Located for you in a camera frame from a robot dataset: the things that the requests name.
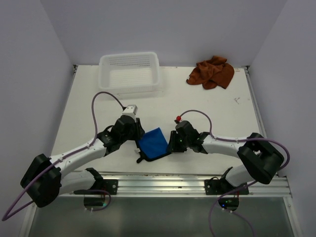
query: brown towel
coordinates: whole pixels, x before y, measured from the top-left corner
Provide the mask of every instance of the brown towel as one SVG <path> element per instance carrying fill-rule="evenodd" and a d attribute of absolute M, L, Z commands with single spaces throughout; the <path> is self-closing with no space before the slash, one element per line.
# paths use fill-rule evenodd
<path fill-rule="evenodd" d="M 213 89 L 217 85 L 226 89 L 235 73 L 234 68 L 226 61 L 226 58 L 213 56 L 211 60 L 197 63 L 187 83 L 203 84 L 204 89 Z"/>

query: white table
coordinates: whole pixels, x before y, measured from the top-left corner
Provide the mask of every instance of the white table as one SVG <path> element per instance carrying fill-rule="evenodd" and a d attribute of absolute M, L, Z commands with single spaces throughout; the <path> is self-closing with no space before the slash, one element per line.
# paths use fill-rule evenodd
<path fill-rule="evenodd" d="M 193 67 L 161 67 L 162 85 L 159 91 L 122 94 L 118 98 L 124 105 L 136 104 L 137 117 L 145 131 L 157 127 L 169 141 L 170 131 L 175 129 L 177 115 L 189 109 L 207 113 L 213 122 L 213 133 L 222 136 L 248 136 L 259 132 L 244 69 L 236 68 L 231 84 L 226 90 L 217 87 L 204 90 L 201 85 L 188 85 L 186 78 Z M 63 118 L 53 148 L 53 155 L 73 149 L 93 137 L 91 116 L 92 97 L 100 91 L 97 85 L 98 66 L 78 66 Z M 117 102 L 107 95 L 100 95 L 95 102 L 98 131 L 114 124 L 121 115 Z M 208 131 L 208 120 L 201 114 L 189 113 L 188 120 L 199 131 Z M 79 170 L 94 167 L 105 172 L 222 174 L 227 168 L 241 161 L 219 154 L 197 154 L 189 150 L 183 154 L 136 163 L 139 155 L 134 152 L 135 142 L 127 141 L 107 157 L 87 163 Z"/>

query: plastic bin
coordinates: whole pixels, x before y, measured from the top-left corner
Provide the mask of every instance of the plastic bin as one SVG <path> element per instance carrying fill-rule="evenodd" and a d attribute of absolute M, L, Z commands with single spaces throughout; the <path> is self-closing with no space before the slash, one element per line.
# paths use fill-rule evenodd
<path fill-rule="evenodd" d="M 159 61 L 154 52 L 105 55 L 99 63 L 99 87 L 113 94 L 157 90 Z"/>

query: robotic arm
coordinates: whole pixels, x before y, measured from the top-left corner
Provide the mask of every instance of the robotic arm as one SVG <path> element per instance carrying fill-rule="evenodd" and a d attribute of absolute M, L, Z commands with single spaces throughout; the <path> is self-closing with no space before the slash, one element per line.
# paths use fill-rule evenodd
<path fill-rule="evenodd" d="M 44 207 L 53 202 L 59 195 L 76 190 L 102 189 L 103 179 L 93 168 L 81 172 L 71 173 L 80 166 L 105 157 L 115 152 L 127 140 L 140 140 L 144 135 L 139 118 L 136 118 L 137 106 L 129 105 L 115 125 L 109 126 L 97 134 L 96 138 L 66 153 L 52 156 L 41 154 L 34 158 L 27 172 L 21 180 L 25 188 L 39 173 L 58 160 L 57 163 L 42 175 L 28 190 L 28 195 L 38 207 Z"/>
<path fill-rule="evenodd" d="M 191 148 L 196 153 L 218 153 L 241 159 L 243 165 L 231 167 L 220 179 L 209 181 L 215 193 L 224 194 L 254 180 L 269 184 L 280 169 L 284 162 L 283 155 L 260 138 L 263 138 L 260 134 L 252 133 L 249 137 L 219 140 L 209 132 L 198 133 L 188 121 L 178 121 L 176 130 L 171 132 L 168 149 L 170 152 L 184 152 Z"/>

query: purple cable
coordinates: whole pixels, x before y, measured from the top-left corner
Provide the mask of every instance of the purple cable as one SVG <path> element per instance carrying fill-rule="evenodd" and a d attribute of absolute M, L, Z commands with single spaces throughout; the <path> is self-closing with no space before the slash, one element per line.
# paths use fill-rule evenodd
<path fill-rule="evenodd" d="M 111 95 L 118 103 L 119 105 L 122 107 L 122 109 L 124 110 L 124 106 L 123 104 L 119 101 L 119 99 L 117 97 L 115 97 L 115 95 L 109 93 L 109 92 L 106 92 L 106 91 L 101 91 L 101 92 L 98 92 L 94 95 L 93 99 L 92 99 L 92 102 L 91 102 L 91 112 L 92 112 L 92 119 L 93 119 L 93 123 L 94 123 L 94 130 L 95 130 L 95 134 L 94 134 L 94 138 L 92 140 L 92 142 L 85 146 L 85 147 L 82 147 L 82 148 L 79 148 L 73 152 L 70 152 L 66 155 L 64 155 L 63 157 L 61 157 L 61 160 L 57 160 L 55 161 L 53 164 L 51 164 L 49 167 L 47 167 L 46 169 L 44 169 L 41 173 L 39 173 L 26 187 L 25 189 L 19 194 L 19 196 L 14 200 L 14 202 L 12 203 L 12 205 L 8 208 L 8 210 L 5 212 L 5 214 L 3 215 L 2 217 L 2 221 L 6 221 L 7 219 L 9 219 L 10 217 L 12 217 L 13 215 L 15 215 L 16 213 L 18 213 L 19 211 L 23 210 L 25 207 L 29 206 L 30 204 L 33 203 L 33 201 L 30 201 L 28 202 L 27 204 L 23 205 L 22 207 L 16 209 L 15 211 L 12 211 L 12 209 L 15 207 L 15 205 L 17 204 L 17 202 L 21 199 L 21 197 L 27 192 L 27 190 L 30 188 L 30 186 L 32 186 L 44 173 L 46 173 L 47 171 L 49 171 L 52 167 L 54 167 L 56 164 L 62 162 L 64 159 L 78 153 L 78 152 L 82 152 L 84 151 L 85 149 L 89 148 L 90 146 L 92 146 L 94 144 L 94 142 L 96 141 L 97 139 L 97 134 L 98 134 L 98 127 L 97 127 L 97 121 L 96 121 L 96 118 L 95 118 L 95 113 L 94 113 L 94 101 L 96 99 L 96 97 L 100 94 L 108 94 L 108 95 Z M 104 190 L 97 190 L 98 192 L 103 192 L 107 195 L 109 195 L 109 203 L 103 207 L 103 208 L 99 208 L 97 210 L 103 210 L 105 209 L 111 202 L 111 196 L 110 194 L 107 192 L 107 191 L 104 191 Z"/>
<path fill-rule="evenodd" d="M 210 135 L 212 138 L 216 139 L 216 140 L 223 141 L 223 142 L 253 142 L 253 141 L 266 141 L 266 142 L 271 142 L 271 143 L 277 144 L 278 146 L 280 146 L 280 147 L 285 151 L 286 156 L 287 156 L 285 163 L 280 167 L 279 170 L 282 170 L 283 168 L 285 168 L 285 167 L 289 164 L 289 162 L 290 162 L 290 152 L 289 152 L 288 149 L 287 149 L 284 145 L 282 145 L 281 143 L 279 143 L 279 142 L 277 142 L 277 141 L 275 141 L 275 140 L 272 140 L 272 139 L 268 139 L 268 138 L 248 138 L 248 139 L 233 140 L 233 139 L 226 139 L 226 138 L 215 137 L 215 136 L 213 135 L 213 133 L 212 133 L 212 120 L 211 120 L 211 118 L 210 118 L 206 113 L 204 113 L 204 112 L 202 112 L 202 111 L 199 111 L 199 110 L 187 110 L 187 111 L 184 111 L 184 112 L 180 115 L 180 117 L 182 117 L 184 114 L 186 114 L 186 113 L 188 113 L 188 112 L 197 112 L 197 113 L 203 114 L 203 115 L 208 119 L 208 121 L 209 121 L 209 135 Z M 254 182 L 252 182 L 252 183 L 250 183 L 250 184 L 247 184 L 247 185 L 245 185 L 245 186 L 243 186 L 243 187 L 240 187 L 240 188 L 238 188 L 238 189 L 232 190 L 232 191 L 230 191 L 230 192 L 228 192 L 228 193 L 225 193 L 225 194 L 221 195 L 219 198 L 216 199 L 216 201 L 215 201 L 215 202 L 213 203 L 213 205 L 211 206 L 211 209 L 210 209 L 209 214 L 208 214 L 208 225 L 209 225 L 209 229 L 211 230 L 211 232 L 212 232 L 212 234 L 213 234 L 214 237 L 215 237 L 215 233 L 214 233 L 213 228 L 212 228 L 212 225 L 211 225 L 211 214 L 212 214 L 212 211 L 213 211 L 213 209 L 214 209 L 214 206 L 216 205 L 216 203 L 218 202 L 218 200 L 220 200 L 222 197 L 224 197 L 224 196 L 226 196 L 226 195 L 233 194 L 233 193 L 236 193 L 236 192 L 238 192 L 238 191 L 240 191 L 240 190 L 242 190 L 242 189 L 244 189 L 244 188 L 247 188 L 247 187 L 249 187 L 249 186 L 255 184 L 256 182 L 257 182 L 257 181 L 254 181 Z M 251 228 L 252 234 L 253 234 L 253 236 L 255 237 L 256 234 L 255 234 L 255 231 L 254 231 L 253 226 L 251 225 L 251 223 L 250 223 L 246 218 L 244 218 L 242 215 L 240 215 L 240 214 L 238 214 L 238 213 L 236 213 L 236 212 L 233 212 L 233 214 L 239 216 L 241 219 L 243 219 L 244 221 L 246 221 L 246 222 L 248 223 L 248 225 L 249 225 L 250 228 Z"/>
<path fill-rule="evenodd" d="M 214 209 L 216 203 L 218 202 L 218 200 L 220 200 L 222 197 L 224 197 L 224 196 L 226 196 L 226 195 L 234 194 L 234 193 L 236 193 L 236 192 L 239 192 L 240 190 L 243 190 L 243 189 L 245 189 L 245 188 L 248 188 L 249 186 L 251 186 L 251 185 L 253 185 L 253 184 L 255 184 L 255 183 L 257 183 L 257 181 L 253 181 L 253 182 L 251 182 L 250 184 L 244 185 L 244 186 L 242 186 L 242 187 L 240 187 L 240 188 L 238 188 L 238 189 L 231 190 L 231 191 L 229 191 L 229 192 L 227 192 L 227 193 L 225 193 L 225 194 L 222 194 L 222 195 L 220 195 L 220 196 L 216 199 L 216 201 L 212 204 L 211 209 L 210 209 L 210 211 L 209 211 L 209 213 L 208 213 L 208 226 L 209 226 L 209 230 L 211 231 L 211 233 L 212 233 L 212 235 L 213 235 L 214 237 L 215 237 L 216 235 L 215 235 L 214 230 L 213 230 L 213 228 L 212 228 L 211 215 L 212 215 L 213 209 Z M 239 213 L 233 212 L 233 214 L 236 215 L 236 216 L 239 216 L 241 219 L 243 219 L 244 221 L 246 221 L 247 224 L 248 224 L 248 225 L 250 226 L 250 228 L 251 228 L 252 235 L 253 235 L 254 237 L 256 237 L 256 233 L 255 233 L 255 230 L 254 230 L 252 224 L 251 224 L 246 218 L 244 218 L 242 215 L 240 215 Z"/>
<path fill-rule="evenodd" d="M 92 211 L 102 211 L 102 210 L 104 210 L 105 208 L 107 208 L 110 205 L 112 198 L 111 198 L 111 195 L 107 191 L 95 189 L 95 190 L 89 190 L 89 192 L 104 193 L 104 194 L 109 196 L 109 202 L 106 205 L 103 205 L 103 207 L 98 208 L 98 209 L 92 209 Z"/>

